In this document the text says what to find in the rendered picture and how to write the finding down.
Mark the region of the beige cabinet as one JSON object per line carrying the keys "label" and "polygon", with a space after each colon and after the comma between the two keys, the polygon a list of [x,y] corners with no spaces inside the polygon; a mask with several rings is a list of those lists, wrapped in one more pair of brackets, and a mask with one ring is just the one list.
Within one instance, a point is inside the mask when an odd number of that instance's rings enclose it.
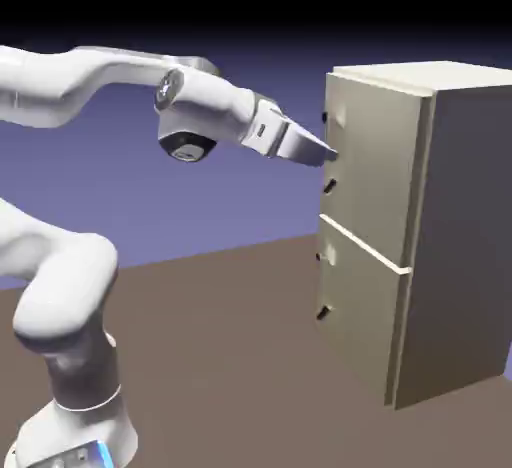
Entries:
{"label": "beige cabinet", "polygon": [[512,345],[512,69],[453,61],[330,73],[431,94],[393,336],[396,409],[501,375]]}

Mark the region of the beige tall cabinet door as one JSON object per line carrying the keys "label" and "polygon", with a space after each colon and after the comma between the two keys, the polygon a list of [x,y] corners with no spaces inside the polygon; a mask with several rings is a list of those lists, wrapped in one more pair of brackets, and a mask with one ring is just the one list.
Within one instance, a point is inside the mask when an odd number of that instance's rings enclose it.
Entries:
{"label": "beige tall cabinet door", "polygon": [[418,134],[431,94],[326,77],[325,134],[338,158],[324,166],[321,211],[398,267],[409,265],[408,220]]}

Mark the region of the beige short cabinet door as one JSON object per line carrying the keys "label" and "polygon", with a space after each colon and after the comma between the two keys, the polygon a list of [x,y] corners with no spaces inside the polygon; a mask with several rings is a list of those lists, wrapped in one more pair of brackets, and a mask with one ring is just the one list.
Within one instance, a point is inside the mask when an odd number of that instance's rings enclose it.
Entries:
{"label": "beige short cabinet door", "polygon": [[326,257],[317,261],[318,310],[322,304],[332,307],[317,323],[347,367],[389,405],[395,322],[411,269],[396,265],[324,214],[317,252]]}

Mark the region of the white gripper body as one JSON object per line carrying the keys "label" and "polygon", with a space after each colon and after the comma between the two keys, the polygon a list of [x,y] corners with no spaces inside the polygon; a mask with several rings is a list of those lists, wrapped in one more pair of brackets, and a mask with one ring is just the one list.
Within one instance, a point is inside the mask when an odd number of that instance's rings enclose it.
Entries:
{"label": "white gripper body", "polygon": [[326,162],[336,161],[338,151],[287,118],[278,134],[275,155],[308,167],[321,167]]}

